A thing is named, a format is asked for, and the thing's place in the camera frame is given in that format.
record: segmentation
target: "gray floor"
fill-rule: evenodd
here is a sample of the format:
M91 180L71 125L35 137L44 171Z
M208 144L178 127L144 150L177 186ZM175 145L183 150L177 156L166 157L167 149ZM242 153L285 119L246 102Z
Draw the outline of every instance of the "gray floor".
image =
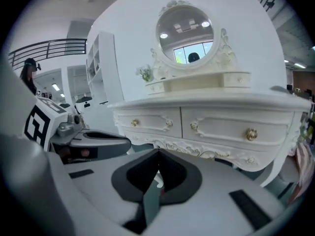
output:
M132 145L132 148L134 149L135 152L140 152L146 149L153 148L153 146L152 145L140 145L140 146ZM243 173L250 179L254 180L262 173L262 171L260 172L241 171L241 173ZM161 189L157 188L157 184L158 183L156 181L153 181L150 188L144 195L144 207L145 207L147 225L149 225L153 221L154 217L158 213L158 197L160 196ZM283 182L279 177L277 177L265 188L270 193L272 193L275 197L278 197L278 195L287 187L288 184L289 183ZM293 188L294 188L294 185L280 199L280 201L283 203L284 206L286 206Z

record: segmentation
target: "black cap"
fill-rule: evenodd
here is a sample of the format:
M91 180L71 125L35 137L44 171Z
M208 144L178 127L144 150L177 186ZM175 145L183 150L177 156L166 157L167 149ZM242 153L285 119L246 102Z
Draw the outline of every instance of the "black cap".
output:
M36 61L34 59L32 59L32 58L28 58L28 59L26 59L24 61L24 64L25 65L34 65L34 66L36 66Z

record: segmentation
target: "ceiling light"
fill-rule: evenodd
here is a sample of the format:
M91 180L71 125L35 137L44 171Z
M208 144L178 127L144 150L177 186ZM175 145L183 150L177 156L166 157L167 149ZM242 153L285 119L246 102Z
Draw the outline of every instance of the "ceiling light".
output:
M301 67L301 68L305 68L305 66L300 65L299 63L295 63L295 66Z
M166 33L162 33L160 37L161 37L161 38L167 38L168 35L167 35Z
M59 91L59 87L56 85L56 84L52 84L53 88L56 90L56 91Z
M210 25L210 23L208 21L205 21L201 24L203 27L208 27Z

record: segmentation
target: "metal railing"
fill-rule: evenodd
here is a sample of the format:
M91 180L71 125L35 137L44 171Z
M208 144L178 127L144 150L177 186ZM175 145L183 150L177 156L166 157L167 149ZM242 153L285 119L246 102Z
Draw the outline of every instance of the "metal railing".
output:
M38 62L65 55L85 54L86 43L85 38L65 38L39 42L11 52L8 59L13 70L16 70L24 66L24 61L27 58L33 58Z

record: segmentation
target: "gold drawer knob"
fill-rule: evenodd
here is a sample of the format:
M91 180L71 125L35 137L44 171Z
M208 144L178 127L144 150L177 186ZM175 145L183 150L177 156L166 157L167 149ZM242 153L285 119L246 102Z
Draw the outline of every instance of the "gold drawer knob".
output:
M131 121L131 125L134 126L134 127L136 125L138 125L138 124L139 124L139 120L138 119L134 119L134 120Z
M198 123L197 123L197 122L192 122L192 123L190 124L190 128L191 128L192 130L197 130L197 129L198 129Z
M253 141L257 138L257 130L256 129L253 129L253 128L248 128L246 130L246 137L247 137L247 140L249 141Z

